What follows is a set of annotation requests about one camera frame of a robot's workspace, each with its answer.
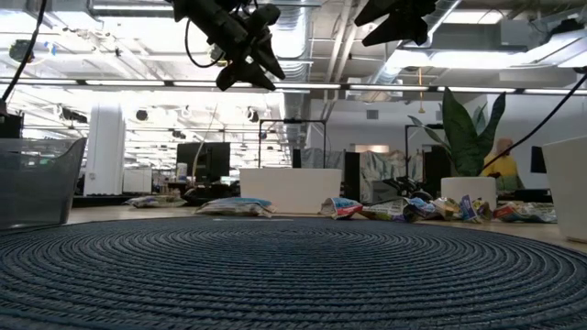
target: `person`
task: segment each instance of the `person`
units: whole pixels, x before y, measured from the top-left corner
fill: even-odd
[[[485,157],[485,164],[492,161],[495,156],[501,154],[514,144],[511,138],[500,138],[495,143],[495,152]],[[524,189],[520,180],[515,159],[507,152],[505,155],[494,161],[487,169],[483,170],[482,176],[493,177],[497,183],[498,192],[512,192]]]

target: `white container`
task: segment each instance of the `white container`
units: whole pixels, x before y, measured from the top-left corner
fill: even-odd
[[[240,195],[271,201],[281,214],[315,215],[340,196],[342,170],[240,169]]]
[[[452,198],[457,202],[469,195],[471,200],[478,198],[489,203],[495,210],[497,207],[497,188],[495,179],[488,177],[444,178],[441,181],[442,197]]]
[[[187,182],[187,164],[177,163],[177,171],[175,172],[177,182]]]
[[[547,144],[542,151],[560,232],[569,239],[587,242],[587,137]]]

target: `white box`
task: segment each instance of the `white box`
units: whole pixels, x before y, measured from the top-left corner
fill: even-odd
[[[152,169],[125,169],[122,191],[124,193],[151,193],[153,186]]]
[[[340,196],[342,170],[241,169],[240,195],[271,201],[281,214],[315,215]]]
[[[567,238],[587,242],[587,137],[547,144],[542,151],[560,232]]]

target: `potted plant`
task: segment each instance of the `potted plant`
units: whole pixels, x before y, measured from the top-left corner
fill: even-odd
[[[497,204],[495,179],[480,175],[484,159],[492,151],[495,130],[505,111],[505,93],[495,100],[487,125],[484,124],[484,107],[478,108],[471,119],[448,87],[445,89],[441,107],[445,139],[440,138],[435,130],[426,127],[419,119],[411,115],[409,117],[416,126],[422,127],[433,140],[444,147],[459,175],[442,179],[442,196],[457,201],[465,195],[469,195],[471,199],[482,198],[494,209]]]

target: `round rug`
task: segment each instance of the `round rug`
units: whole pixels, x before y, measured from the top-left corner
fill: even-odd
[[[436,225],[189,218],[0,234],[8,329],[583,329],[586,284],[581,253]]]

